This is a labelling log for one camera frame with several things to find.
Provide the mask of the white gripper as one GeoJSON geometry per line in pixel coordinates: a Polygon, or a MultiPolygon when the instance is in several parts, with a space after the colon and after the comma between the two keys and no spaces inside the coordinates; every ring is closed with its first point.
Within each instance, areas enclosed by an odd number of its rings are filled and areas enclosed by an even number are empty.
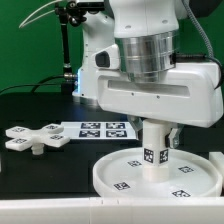
{"type": "Polygon", "coordinates": [[[127,114],[139,141],[143,137],[140,117],[173,122],[167,142],[176,149],[183,124],[210,127],[222,117],[219,76],[218,65],[211,62],[178,63],[152,83],[134,83],[120,71],[100,70],[98,103],[105,111],[127,114]]]}

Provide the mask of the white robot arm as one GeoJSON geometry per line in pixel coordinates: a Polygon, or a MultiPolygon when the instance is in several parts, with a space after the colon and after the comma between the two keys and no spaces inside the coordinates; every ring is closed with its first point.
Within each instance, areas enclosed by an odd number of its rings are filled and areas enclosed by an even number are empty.
{"type": "Polygon", "coordinates": [[[93,55],[97,100],[105,111],[163,124],[174,148],[182,125],[210,127],[223,115],[222,67],[174,50],[174,0],[109,0],[115,43],[93,55]]]}

